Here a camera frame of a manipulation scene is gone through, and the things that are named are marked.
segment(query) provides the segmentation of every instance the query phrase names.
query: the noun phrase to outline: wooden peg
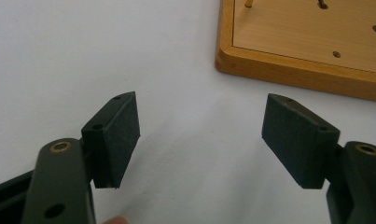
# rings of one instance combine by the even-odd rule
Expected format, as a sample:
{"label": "wooden peg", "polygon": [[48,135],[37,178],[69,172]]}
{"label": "wooden peg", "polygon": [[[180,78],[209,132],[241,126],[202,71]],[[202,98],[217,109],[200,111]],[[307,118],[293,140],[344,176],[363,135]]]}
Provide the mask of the wooden peg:
{"label": "wooden peg", "polygon": [[252,7],[252,3],[254,2],[254,0],[246,0],[245,2],[245,6],[246,7]]}

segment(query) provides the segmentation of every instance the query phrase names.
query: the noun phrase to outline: clamp jaw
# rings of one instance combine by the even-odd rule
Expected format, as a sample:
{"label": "clamp jaw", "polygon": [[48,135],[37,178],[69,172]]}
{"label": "clamp jaw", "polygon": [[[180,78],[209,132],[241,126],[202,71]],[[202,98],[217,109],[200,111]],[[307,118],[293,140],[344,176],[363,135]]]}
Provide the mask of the clamp jaw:
{"label": "clamp jaw", "polygon": [[376,223],[376,146],[338,145],[340,131],[298,102],[269,94],[262,137],[304,189],[330,182],[332,224]]}
{"label": "clamp jaw", "polygon": [[0,185],[0,223],[95,223],[95,188],[119,188],[140,136],[135,92],[112,98],[80,140],[42,147],[35,169]]}

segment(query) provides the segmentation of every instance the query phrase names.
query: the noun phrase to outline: finger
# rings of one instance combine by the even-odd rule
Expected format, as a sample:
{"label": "finger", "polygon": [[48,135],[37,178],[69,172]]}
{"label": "finger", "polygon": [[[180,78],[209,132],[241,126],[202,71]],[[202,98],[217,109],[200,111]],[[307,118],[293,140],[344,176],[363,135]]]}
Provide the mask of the finger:
{"label": "finger", "polygon": [[104,224],[129,224],[129,221],[125,217],[113,217]]}

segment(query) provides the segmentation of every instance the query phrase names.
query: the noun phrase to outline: brass insert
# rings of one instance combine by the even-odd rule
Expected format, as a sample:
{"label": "brass insert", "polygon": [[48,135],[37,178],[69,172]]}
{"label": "brass insert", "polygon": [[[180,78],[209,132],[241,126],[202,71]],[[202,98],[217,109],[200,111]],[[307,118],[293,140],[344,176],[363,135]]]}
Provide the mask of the brass insert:
{"label": "brass insert", "polygon": [[58,142],[53,144],[49,150],[53,153],[59,153],[68,150],[71,146],[72,144],[70,142]]}
{"label": "brass insert", "polygon": [[359,151],[366,153],[370,156],[376,156],[376,147],[369,146],[369,145],[364,145],[364,144],[359,144],[355,146],[356,149]]}

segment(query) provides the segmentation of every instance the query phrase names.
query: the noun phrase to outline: wooden board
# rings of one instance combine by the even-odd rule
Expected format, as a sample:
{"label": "wooden board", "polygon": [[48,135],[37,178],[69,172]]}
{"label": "wooden board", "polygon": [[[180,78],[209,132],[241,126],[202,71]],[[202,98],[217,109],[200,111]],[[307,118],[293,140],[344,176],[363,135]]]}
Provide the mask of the wooden board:
{"label": "wooden board", "polygon": [[222,0],[216,68],[376,101],[376,0]]}

